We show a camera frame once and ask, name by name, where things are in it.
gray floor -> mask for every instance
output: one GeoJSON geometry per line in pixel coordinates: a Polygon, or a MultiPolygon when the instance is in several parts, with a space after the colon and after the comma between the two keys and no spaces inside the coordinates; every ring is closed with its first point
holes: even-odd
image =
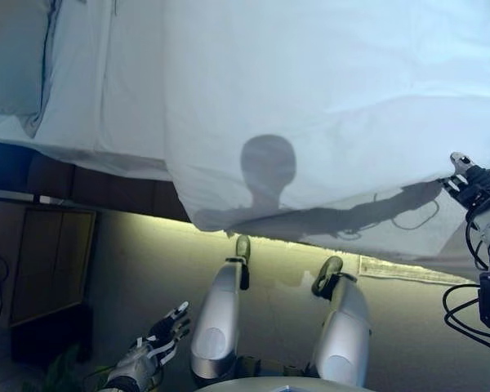
{"type": "MultiPolygon", "coordinates": [[[[109,212],[101,217],[91,261],[88,301],[95,313],[95,358],[89,368],[115,363],[133,339],[171,307],[188,300],[195,321],[203,294],[234,238],[148,216],[109,212]]],[[[252,239],[251,288],[241,296],[239,353],[304,367],[328,303],[310,293],[333,252],[252,239]]],[[[355,272],[358,257],[344,255],[355,272]]],[[[366,387],[380,391],[490,390],[490,350],[443,324],[446,286],[364,278],[359,284],[372,314],[366,387]]],[[[461,293],[467,301],[475,291],[461,293]]],[[[466,319],[478,324],[477,309],[466,319]]],[[[189,339],[167,365],[160,390],[190,391],[189,339]]]]}

cabinet door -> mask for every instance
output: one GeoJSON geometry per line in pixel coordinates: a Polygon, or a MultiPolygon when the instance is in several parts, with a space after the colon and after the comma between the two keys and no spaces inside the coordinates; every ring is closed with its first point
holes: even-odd
{"type": "Polygon", "coordinates": [[[13,323],[51,310],[61,223],[61,212],[27,210],[25,213],[11,315],[13,323]]]}
{"type": "Polygon", "coordinates": [[[93,219],[86,212],[63,215],[51,291],[54,310],[82,301],[93,219]]]}

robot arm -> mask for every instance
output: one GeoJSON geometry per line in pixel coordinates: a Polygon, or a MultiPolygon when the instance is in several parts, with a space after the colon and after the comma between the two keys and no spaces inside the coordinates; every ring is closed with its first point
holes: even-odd
{"type": "Polygon", "coordinates": [[[468,210],[466,242],[476,267],[486,271],[479,276],[480,318],[487,327],[490,327],[490,263],[488,270],[488,265],[480,260],[473,249],[469,236],[471,229],[476,229],[480,233],[483,244],[488,248],[490,260],[490,171],[477,166],[461,153],[453,153],[451,160],[456,173],[442,182],[450,195],[468,210]]]}
{"type": "Polygon", "coordinates": [[[176,355],[176,344],[188,333],[189,320],[176,322],[187,314],[189,302],[171,310],[150,329],[147,337],[139,337],[116,368],[109,374],[100,392],[143,392],[151,378],[176,355]]]}

bed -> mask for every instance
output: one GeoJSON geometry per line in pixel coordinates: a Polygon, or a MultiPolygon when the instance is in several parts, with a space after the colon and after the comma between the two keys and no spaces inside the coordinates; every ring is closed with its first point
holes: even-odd
{"type": "Polygon", "coordinates": [[[141,8],[124,7],[123,18],[114,19],[122,23],[111,24],[109,2],[62,2],[51,98],[42,122],[31,138],[17,117],[0,115],[0,141],[118,176],[170,180],[164,161],[163,81],[145,78],[162,65],[162,48],[153,35],[133,39],[145,31],[160,33],[154,24],[161,6],[145,1],[141,8]]]}
{"type": "Polygon", "coordinates": [[[70,1],[54,41],[36,135],[1,142],[172,180],[200,229],[476,277],[435,180],[490,167],[490,0],[70,1]]]}

white pillow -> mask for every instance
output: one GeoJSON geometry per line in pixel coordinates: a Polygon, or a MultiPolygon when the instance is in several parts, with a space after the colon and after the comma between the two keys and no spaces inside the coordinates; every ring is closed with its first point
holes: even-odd
{"type": "Polygon", "coordinates": [[[52,0],[0,0],[0,114],[37,114],[52,0]]]}

